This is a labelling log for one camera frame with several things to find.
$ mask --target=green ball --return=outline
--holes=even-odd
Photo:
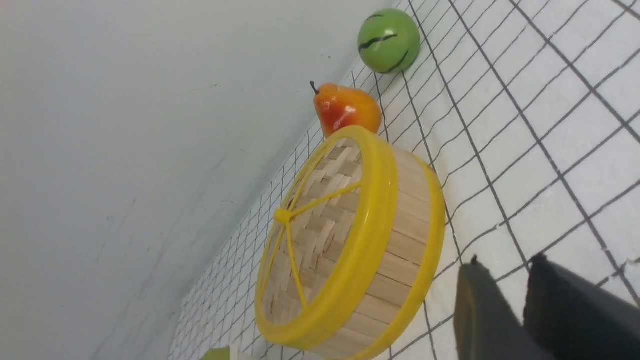
[[[413,19],[398,9],[384,9],[364,20],[358,52],[371,70],[382,74],[408,69],[418,57],[420,33]]]

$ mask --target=tiled surface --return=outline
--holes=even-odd
[[[522,318],[537,252],[638,304],[640,3],[403,0],[426,41],[404,74],[357,63],[344,84],[380,99],[380,135],[434,166],[445,245],[422,309],[378,359],[456,359],[458,267],[474,254]],[[184,299],[171,360],[236,343],[258,359],[312,354],[268,344],[253,296],[275,208],[322,140],[308,130]]]

